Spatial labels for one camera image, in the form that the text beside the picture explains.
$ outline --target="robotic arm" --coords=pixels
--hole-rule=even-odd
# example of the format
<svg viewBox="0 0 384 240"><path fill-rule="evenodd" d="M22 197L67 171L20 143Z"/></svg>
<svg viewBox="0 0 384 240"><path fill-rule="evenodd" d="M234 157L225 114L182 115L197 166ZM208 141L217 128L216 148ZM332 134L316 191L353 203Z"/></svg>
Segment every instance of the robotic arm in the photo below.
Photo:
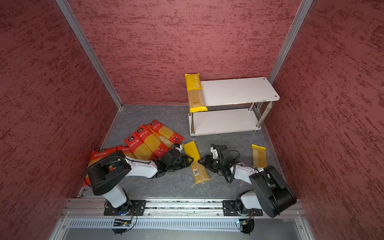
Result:
<svg viewBox="0 0 384 240"><path fill-rule="evenodd" d="M263 209L269 217L275 217L296 203L293 191L273 166L256 169L234 160L225 145L214 145L213 156L206 155L199 163L212 172L221 171L226 181L243 180L252 185L253 191L242 194L236 202L239 214L252 209ZM90 165L87 174L94 195L104 196L118 211L129 211L131 202L118 186L125 176L158 178L190 165L189 157L180 149L170 149L162 159L141 161L126 157L122 151L115 151Z"/></svg>

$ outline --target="shelf top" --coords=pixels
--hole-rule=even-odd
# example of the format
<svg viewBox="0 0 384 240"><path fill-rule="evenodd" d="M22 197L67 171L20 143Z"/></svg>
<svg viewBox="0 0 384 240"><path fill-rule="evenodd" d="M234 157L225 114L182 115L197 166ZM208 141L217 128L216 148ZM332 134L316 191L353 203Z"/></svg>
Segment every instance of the shelf top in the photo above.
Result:
<svg viewBox="0 0 384 240"><path fill-rule="evenodd" d="M267 78L201 81L206 106L277 101L279 95Z"/></svg>

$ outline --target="yellow pasta package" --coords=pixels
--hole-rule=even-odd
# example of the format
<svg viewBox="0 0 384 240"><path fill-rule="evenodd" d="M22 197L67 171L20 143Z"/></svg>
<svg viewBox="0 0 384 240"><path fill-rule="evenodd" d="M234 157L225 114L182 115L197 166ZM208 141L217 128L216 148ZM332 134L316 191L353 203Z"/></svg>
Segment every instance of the yellow pasta package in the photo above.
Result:
<svg viewBox="0 0 384 240"><path fill-rule="evenodd" d="M252 166L253 167L266 167L266 147L260 147L252 144Z"/></svg>
<svg viewBox="0 0 384 240"><path fill-rule="evenodd" d="M205 167L197 162L201 157L199 151L197 150L195 141L183 144L183 148L185 154L193 158L194 162L191 163L190 167L192 170L193 178L195 179L195 183L199 184L211 180Z"/></svg>
<svg viewBox="0 0 384 240"><path fill-rule="evenodd" d="M193 161L190 167L196 184L211 180L205 167L198 161Z"/></svg>
<svg viewBox="0 0 384 240"><path fill-rule="evenodd" d="M185 74L189 101L189 112L196 113L208 111L205 106L203 91L200 83L200 74Z"/></svg>

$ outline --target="lower shelf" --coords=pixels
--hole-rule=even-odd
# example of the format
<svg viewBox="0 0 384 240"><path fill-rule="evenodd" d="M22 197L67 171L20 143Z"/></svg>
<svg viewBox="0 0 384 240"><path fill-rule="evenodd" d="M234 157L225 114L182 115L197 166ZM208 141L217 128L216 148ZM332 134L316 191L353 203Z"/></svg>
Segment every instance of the lower shelf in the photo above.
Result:
<svg viewBox="0 0 384 240"><path fill-rule="evenodd" d="M190 132L192 117L188 118ZM259 130L257 117L248 108L198 112L194 113L193 121L195 134L191 136Z"/></svg>

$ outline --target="metal strip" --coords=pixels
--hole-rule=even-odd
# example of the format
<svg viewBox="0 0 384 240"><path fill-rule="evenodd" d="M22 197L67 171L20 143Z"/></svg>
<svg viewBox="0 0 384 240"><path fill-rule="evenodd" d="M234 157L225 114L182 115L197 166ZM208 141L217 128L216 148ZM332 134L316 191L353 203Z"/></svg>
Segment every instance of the metal strip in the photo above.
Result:
<svg viewBox="0 0 384 240"><path fill-rule="evenodd" d="M93 66L95 67L97 73L99 74L101 80L103 81L105 87L107 88L109 94L115 101L119 109L122 108L122 102L115 91L111 81L108 78L103 66L101 65L99 59L96 56L96 53L93 51L87 37L85 36L83 30L80 27L75 15L72 12L71 7L69 6L67 0L56 0L56 3L59 5L59 8L63 12L65 18L67 19L69 25L71 26L73 32L75 33L77 39L84 48L84 51L87 53L89 59L91 60Z"/></svg>
<svg viewBox="0 0 384 240"><path fill-rule="evenodd" d="M72 218L68 228L131 228L136 219L126 227L113 227L113 218ZM209 230L209 231L239 231L238 218L138 218L135 229L169 229L169 230Z"/></svg>
<svg viewBox="0 0 384 240"><path fill-rule="evenodd" d="M299 9L297 10L297 13L295 15L295 18L292 21L292 25L288 31L288 34L285 38L285 41L283 43L283 46L280 49L279 55L277 56L277 59L275 61L275 64L272 68L271 73L269 74L268 80L272 84L275 80L277 73L279 72L285 57L287 56L289 49L291 48L291 45L293 43L293 40L296 38L297 33L299 32L299 29L304 21L305 16L307 15L307 12L312 4L313 0L302 0L301 4L299 6ZM261 105L263 103L257 104L257 109L261 108Z"/></svg>
<svg viewBox="0 0 384 240"><path fill-rule="evenodd" d="M116 124L117 124L117 122L120 119L120 116L122 114L123 109L124 109L124 106L121 106L121 108L119 108L118 112L116 113L115 118L113 119L113 122L112 122L111 126L109 127L107 135L105 136L104 141L103 141L103 143L100 146L100 149L107 148L109 139L111 138L113 130L115 129Z"/></svg>
<svg viewBox="0 0 384 240"><path fill-rule="evenodd" d="M259 119L261 117L260 110L256 109L255 113L256 113L256 117ZM266 149L271 154L272 160L274 162L273 166L277 169L277 171L283 176L283 178L285 180L285 176L284 176L283 170L281 169L281 165L280 165L279 159L277 158L277 155L276 155L276 152L275 152L275 148L273 147L273 144L271 142L271 138L269 137L268 131L267 131L266 126L265 126L264 123L262 124L262 131L263 131L264 139L265 139L265 142L266 142Z"/></svg>
<svg viewBox="0 0 384 240"><path fill-rule="evenodd" d="M223 215L222 201L227 199L142 199L147 204L138 218L236 218ZM104 216L105 198L69 199L62 215L78 218L114 218ZM305 218L300 200L275 218ZM255 218L270 218L265 213Z"/></svg>
<svg viewBox="0 0 384 240"><path fill-rule="evenodd" d="M112 122L111 126L109 127L109 130L108 130L108 132L107 132L107 135L105 136L104 141L103 141L103 143L101 144L100 149L107 148L107 144L108 144L108 142L109 142L109 139L110 139L111 136L112 136L113 130L114 130L115 127L116 127L116 124L117 124L117 122L118 122L118 120L119 120L119 118L120 118L120 115L122 114L123 109L124 109L124 106L122 106L120 109L118 109L118 112L116 113L115 118L113 119L113 122ZM81 187L80 192L79 192L79 194L77 195L77 197L79 197L79 198L82 197L82 196L83 196L83 192L84 192L84 190L85 190L85 187Z"/></svg>
<svg viewBox="0 0 384 240"><path fill-rule="evenodd" d="M311 230L311 226L308 222L308 219L306 218L301 218L301 222L303 223L303 228L305 230L305 233L306 233L306 236L308 238L308 240L314 240L314 236L313 236L313 233L312 233L312 230Z"/></svg>

